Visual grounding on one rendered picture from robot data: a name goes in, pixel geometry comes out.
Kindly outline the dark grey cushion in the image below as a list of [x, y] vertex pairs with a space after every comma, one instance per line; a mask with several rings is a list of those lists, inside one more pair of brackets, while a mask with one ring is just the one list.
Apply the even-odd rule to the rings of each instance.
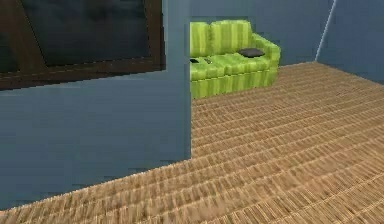
[[247, 58], [260, 57], [264, 55], [264, 52], [257, 48], [244, 48], [240, 49], [238, 53]]

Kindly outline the green striped sofa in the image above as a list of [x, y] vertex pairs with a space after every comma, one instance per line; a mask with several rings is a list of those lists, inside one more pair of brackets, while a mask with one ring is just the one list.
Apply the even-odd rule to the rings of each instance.
[[[257, 48], [247, 58], [240, 49]], [[194, 99], [270, 86], [276, 79], [281, 49], [252, 30], [247, 20], [190, 24], [190, 92]]]

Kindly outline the brown framed window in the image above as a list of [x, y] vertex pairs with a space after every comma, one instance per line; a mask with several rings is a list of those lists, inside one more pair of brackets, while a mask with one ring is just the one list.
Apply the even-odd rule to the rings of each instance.
[[0, 91], [165, 68], [162, 0], [0, 0]]

